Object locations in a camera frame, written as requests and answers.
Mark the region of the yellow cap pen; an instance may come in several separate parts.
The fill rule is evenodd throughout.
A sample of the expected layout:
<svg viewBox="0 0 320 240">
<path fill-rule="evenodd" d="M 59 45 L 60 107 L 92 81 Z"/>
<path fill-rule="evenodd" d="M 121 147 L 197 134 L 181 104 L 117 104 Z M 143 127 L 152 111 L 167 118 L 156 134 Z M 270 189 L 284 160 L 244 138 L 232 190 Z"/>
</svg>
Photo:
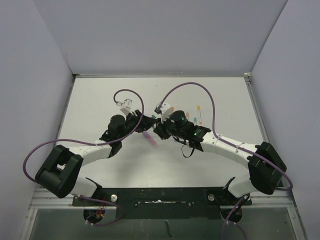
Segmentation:
<svg viewBox="0 0 320 240">
<path fill-rule="evenodd" d="M 202 125 L 202 114 L 201 114 L 201 107 L 200 105 L 197 106 L 197 113 L 198 113 L 198 123 Z"/>
</svg>

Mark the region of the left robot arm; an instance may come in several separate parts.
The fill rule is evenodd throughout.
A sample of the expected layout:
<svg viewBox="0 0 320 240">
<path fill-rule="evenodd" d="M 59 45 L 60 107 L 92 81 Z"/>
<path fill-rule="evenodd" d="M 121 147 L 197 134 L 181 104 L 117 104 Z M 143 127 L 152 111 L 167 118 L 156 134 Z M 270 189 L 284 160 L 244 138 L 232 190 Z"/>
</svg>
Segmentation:
<svg viewBox="0 0 320 240">
<path fill-rule="evenodd" d="M 126 117 L 111 117 L 107 130 L 92 146 L 81 145 L 67 148 L 56 145 L 35 175 L 35 181 L 58 198 L 71 194 L 84 196 L 88 204 L 95 206 L 100 203 L 101 186 L 88 177 L 79 176 L 83 166 L 97 160 L 115 156 L 122 148 L 122 142 L 116 141 L 131 131 L 142 133 L 157 123 L 157 119 L 143 115 L 139 110 L 129 113 Z"/>
</svg>

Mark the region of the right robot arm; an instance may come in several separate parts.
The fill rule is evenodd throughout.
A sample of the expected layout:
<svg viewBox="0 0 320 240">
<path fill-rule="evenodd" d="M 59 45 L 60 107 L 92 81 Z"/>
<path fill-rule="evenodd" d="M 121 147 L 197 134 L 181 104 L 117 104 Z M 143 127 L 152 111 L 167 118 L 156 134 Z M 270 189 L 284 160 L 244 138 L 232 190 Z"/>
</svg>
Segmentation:
<svg viewBox="0 0 320 240">
<path fill-rule="evenodd" d="M 156 110 L 156 113 L 160 118 L 153 131 L 162 140 L 173 137 L 193 150 L 225 157 L 248 170 L 245 175 L 233 177 L 225 185 L 222 197 L 227 204 L 233 205 L 243 195 L 252 192 L 272 195 L 277 189 L 287 167 L 270 143 L 249 144 L 222 137 L 189 121 L 182 110 Z"/>
</svg>

